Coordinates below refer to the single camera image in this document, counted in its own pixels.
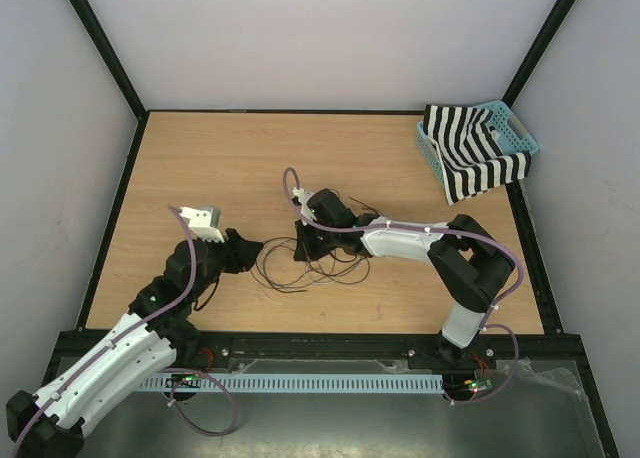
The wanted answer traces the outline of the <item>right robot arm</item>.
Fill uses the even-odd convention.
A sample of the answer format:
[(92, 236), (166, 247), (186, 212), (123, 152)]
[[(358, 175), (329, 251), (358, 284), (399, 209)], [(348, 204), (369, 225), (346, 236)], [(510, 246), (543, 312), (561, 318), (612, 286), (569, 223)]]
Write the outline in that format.
[(468, 215), (448, 223), (399, 222), (377, 212), (357, 216), (327, 188), (295, 187), (291, 194), (299, 215), (296, 261), (318, 261), (342, 250), (353, 257), (396, 257), (434, 267), (454, 300), (437, 343), (439, 359), (450, 367), (471, 357), (471, 342), (500, 291), (514, 271), (522, 270), (517, 257)]

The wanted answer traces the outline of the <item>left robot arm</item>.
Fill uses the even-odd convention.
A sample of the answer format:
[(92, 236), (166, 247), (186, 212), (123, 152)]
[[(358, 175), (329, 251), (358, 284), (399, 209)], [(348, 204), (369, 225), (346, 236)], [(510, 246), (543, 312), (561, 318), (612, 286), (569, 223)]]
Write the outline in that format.
[(222, 274), (249, 271), (263, 245), (229, 228), (219, 242), (187, 238), (114, 327), (70, 368), (6, 404), (15, 457), (75, 457), (97, 425), (155, 373), (194, 362), (200, 333), (189, 316)]

